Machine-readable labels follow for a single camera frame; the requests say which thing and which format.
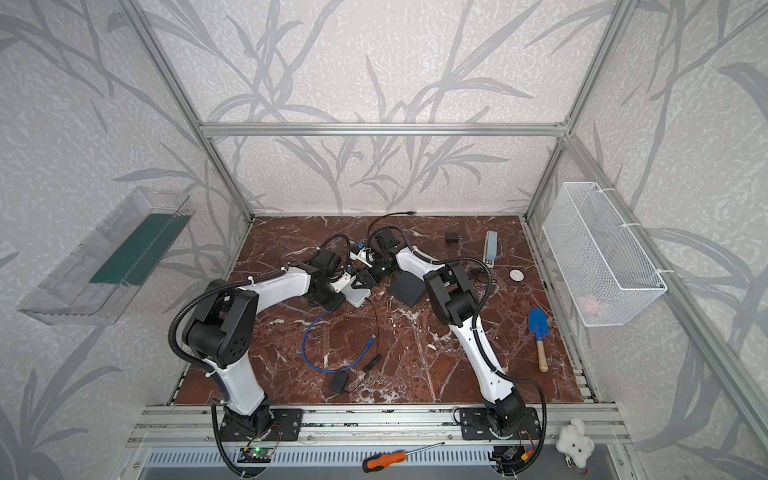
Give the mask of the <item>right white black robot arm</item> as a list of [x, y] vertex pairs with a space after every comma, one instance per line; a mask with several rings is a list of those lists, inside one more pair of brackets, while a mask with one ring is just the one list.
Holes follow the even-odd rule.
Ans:
[[481, 320], [494, 287], [490, 268], [480, 259], [458, 256], [439, 260], [419, 250], [405, 232], [384, 226], [352, 248], [373, 270], [409, 273], [424, 284], [437, 319], [462, 347], [479, 385], [485, 428], [500, 440], [525, 431], [539, 442], [547, 427], [543, 388], [530, 379], [510, 377], [501, 366]]

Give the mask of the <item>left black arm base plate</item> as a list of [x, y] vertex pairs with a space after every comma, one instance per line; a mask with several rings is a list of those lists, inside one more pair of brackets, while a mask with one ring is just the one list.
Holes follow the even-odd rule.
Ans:
[[218, 424], [218, 434], [224, 442], [266, 440], [298, 440], [304, 411], [278, 408], [259, 410], [246, 417], [224, 408], [223, 420]]

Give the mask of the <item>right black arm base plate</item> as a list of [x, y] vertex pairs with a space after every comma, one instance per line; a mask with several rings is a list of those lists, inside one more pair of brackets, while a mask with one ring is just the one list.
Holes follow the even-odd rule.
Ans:
[[464, 440], [539, 440], [542, 422], [537, 411], [524, 407], [509, 418], [485, 407], [463, 407], [453, 411]]

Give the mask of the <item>black network switch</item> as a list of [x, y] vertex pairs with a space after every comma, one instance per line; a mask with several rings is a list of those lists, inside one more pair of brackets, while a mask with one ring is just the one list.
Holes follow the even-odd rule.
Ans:
[[404, 305], [412, 308], [426, 292], [424, 281], [410, 272], [401, 272], [388, 288], [388, 293]]

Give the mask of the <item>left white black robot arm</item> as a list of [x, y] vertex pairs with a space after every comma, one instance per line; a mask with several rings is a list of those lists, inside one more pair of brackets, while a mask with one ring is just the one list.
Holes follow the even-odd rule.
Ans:
[[295, 297], [334, 310], [345, 296], [332, 283], [345, 268], [338, 254], [321, 249], [307, 261], [255, 278], [214, 280], [173, 318], [169, 347], [213, 379], [223, 396], [227, 427], [253, 438], [267, 434], [274, 423], [268, 396], [248, 358], [257, 315]]

